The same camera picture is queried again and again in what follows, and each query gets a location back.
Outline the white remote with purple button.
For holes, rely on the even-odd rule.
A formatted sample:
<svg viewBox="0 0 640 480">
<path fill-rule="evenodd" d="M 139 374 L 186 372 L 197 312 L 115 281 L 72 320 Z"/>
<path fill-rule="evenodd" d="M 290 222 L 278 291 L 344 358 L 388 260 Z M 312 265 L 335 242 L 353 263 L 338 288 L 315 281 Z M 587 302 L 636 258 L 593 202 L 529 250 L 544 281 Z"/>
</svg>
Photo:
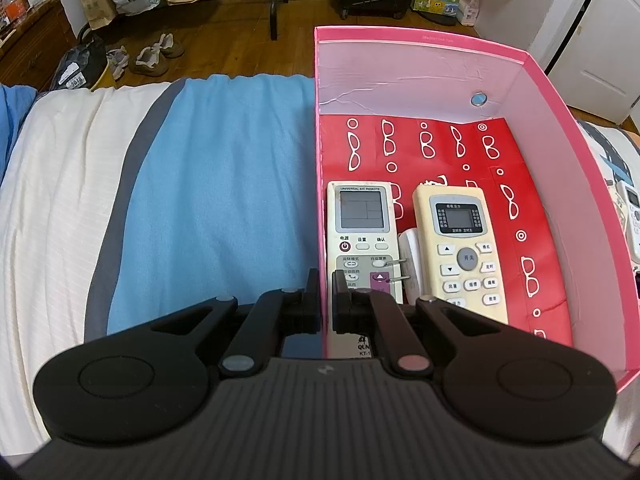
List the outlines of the white remote with purple button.
<svg viewBox="0 0 640 480">
<path fill-rule="evenodd" d="M 388 182 L 331 181 L 326 186 L 326 284 L 342 271 L 349 288 L 404 300 L 392 187 Z"/>
</svg>

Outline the white power adapter plug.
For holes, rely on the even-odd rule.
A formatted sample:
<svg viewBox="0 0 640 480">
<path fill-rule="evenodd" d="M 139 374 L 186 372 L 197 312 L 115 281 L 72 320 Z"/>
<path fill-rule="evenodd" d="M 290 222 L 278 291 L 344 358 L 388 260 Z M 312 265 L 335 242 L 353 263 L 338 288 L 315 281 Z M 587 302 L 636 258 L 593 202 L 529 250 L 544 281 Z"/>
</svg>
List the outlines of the white power adapter plug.
<svg viewBox="0 0 640 480">
<path fill-rule="evenodd" d="M 390 279 L 392 285 L 402 285 L 405 304 L 414 306 L 424 291 L 419 230 L 410 228 L 398 236 L 399 258 L 394 263 L 398 271 Z"/>
</svg>

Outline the cream air conditioner remote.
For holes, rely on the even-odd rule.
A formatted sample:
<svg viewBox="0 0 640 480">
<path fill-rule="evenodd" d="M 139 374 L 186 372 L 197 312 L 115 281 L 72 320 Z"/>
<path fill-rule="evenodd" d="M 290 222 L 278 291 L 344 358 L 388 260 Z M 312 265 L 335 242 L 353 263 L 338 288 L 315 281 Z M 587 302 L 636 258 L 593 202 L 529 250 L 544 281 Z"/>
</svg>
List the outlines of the cream air conditioner remote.
<svg viewBox="0 0 640 480">
<path fill-rule="evenodd" d="M 502 324 L 509 322 L 484 192 L 423 183 L 412 200 L 424 294 Z"/>
</svg>

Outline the pink cardboard box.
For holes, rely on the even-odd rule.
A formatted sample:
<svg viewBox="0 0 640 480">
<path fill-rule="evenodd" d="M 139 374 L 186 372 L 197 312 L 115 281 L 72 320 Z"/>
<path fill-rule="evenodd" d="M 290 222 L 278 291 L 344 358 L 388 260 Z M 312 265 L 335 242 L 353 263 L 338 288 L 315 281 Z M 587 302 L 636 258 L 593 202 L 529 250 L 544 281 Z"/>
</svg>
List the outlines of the pink cardboard box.
<svg viewBox="0 0 640 480">
<path fill-rule="evenodd" d="M 415 28 L 320 26 L 314 32 L 314 121 L 321 281 L 326 284 L 323 115 L 502 118 L 524 158 L 558 257 L 573 343 L 625 388 L 639 374 L 639 299 L 612 188 L 594 148 L 535 60 L 473 37 Z"/>
</svg>

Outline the red eyeglass-print paper liner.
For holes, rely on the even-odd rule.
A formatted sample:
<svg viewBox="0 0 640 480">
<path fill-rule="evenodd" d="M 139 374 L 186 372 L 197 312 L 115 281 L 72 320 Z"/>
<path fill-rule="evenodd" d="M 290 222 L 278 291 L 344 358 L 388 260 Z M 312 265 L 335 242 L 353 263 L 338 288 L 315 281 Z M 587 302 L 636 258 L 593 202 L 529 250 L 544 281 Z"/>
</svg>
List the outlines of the red eyeglass-print paper liner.
<svg viewBox="0 0 640 480">
<path fill-rule="evenodd" d="M 323 115 L 322 183 L 386 181 L 396 226 L 416 226 L 412 193 L 421 183 L 481 188 L 506 281 L 511 325 L 560 344 L 573 343 L 566 292 L 544 207 L 502 118 L 452 124 L 428 118 Z"/>
</svg>

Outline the striped blue white bedsheet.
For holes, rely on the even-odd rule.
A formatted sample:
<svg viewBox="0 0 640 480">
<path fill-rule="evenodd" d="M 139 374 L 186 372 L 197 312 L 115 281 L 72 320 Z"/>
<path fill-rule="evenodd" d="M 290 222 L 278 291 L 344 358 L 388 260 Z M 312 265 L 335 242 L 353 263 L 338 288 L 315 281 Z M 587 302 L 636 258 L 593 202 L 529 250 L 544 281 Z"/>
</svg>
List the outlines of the striped blue white bedsheet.
<svg viewBox="0 0 640 480">
<path fill-rule="evenodd" d="M 25 479 L 618 478 L 594 356 L 427 295 L 432 370 L 332 330 L 314 84 L 52 91 L 1 183 L 1 452 Z M 320 330 L 253 376 L 222 355 L 262 294 L 320 273 Z"/>
</svg>

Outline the pair of grey sneakers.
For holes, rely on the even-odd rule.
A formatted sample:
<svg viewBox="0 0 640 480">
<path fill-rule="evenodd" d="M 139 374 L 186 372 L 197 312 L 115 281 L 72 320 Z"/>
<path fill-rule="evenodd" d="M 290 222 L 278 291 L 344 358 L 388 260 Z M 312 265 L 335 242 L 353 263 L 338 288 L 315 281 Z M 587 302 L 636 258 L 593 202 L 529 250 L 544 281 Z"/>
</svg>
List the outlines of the pair of grey sneakers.
<svg viewBox="0 0 640 480">
<path fill-rule="evenodd" d="M 113 78 L 119 80 L 125 70 L 149 77 L 159 77 L 168 71 L 168 61 L 183 55 L 183 45 L 171 32 L 163 32 L 157 42 L 142 48 L 135 56 L 131 56 L 125 47 L 111 49 L 106 52 L 107 64 Z"/>
</svg>

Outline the small white remote on bed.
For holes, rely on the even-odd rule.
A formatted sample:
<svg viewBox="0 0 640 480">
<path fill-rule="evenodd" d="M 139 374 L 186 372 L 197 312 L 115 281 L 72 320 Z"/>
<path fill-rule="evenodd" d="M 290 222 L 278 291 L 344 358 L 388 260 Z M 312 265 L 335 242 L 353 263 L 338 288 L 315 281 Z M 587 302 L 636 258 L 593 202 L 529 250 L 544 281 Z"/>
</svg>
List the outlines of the small white remote on bed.
<svg viewBox="0 0 640 480">
<path fill-rule="evenodd" d="M 640 261 L 640 203 L 639 192 L 625 181 L 616 184 L 618 194 L 623 199 L 627 211 L 626 240 L 631 260 L 636 266 Z"/>
</svg>

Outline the black plastic bag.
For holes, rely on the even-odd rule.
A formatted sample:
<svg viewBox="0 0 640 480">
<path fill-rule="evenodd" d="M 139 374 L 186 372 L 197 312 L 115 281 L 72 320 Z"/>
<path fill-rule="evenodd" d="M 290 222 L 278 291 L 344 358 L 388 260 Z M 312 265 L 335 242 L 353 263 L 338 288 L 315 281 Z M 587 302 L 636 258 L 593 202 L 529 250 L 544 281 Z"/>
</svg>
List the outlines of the black plastic bag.
<svg viewBox="0 0 640 480">
<path fill-rule="evenodd" d="M 99 82 L 106 69 L 107 57 L 103 41 L 94 37 L 82 40 L 63 55 L 49 90 L 91 89 Z"/>
</svg>

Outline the white door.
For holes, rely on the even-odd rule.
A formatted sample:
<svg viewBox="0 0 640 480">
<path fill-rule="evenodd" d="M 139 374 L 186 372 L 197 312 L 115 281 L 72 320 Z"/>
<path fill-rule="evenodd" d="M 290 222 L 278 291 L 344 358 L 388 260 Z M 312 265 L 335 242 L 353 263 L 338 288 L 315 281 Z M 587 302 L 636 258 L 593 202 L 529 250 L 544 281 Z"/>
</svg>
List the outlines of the white door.
<svg viewBox="0 0 640 480">
<path fill-rule="evenodd" d="M 550 72 L 564 102 L 621 124 L 639 103 L 639 0 L 591 0 Z"/>
</svg>

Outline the dark wooden dresser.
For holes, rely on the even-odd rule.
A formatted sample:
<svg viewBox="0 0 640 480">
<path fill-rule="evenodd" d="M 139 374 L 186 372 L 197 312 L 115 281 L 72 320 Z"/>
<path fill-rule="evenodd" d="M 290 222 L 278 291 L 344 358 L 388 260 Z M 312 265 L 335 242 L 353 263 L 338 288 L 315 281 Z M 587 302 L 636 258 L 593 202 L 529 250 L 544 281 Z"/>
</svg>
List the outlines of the dark wooden dresser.
<svg viewBox="0 0 640 480">
<path fill-rule="evenodd" d="M 63 55 L 76 44 L 62 0 L 41 1 L 1 46 L 1 83 L 47 90 Z"/>
</svg>

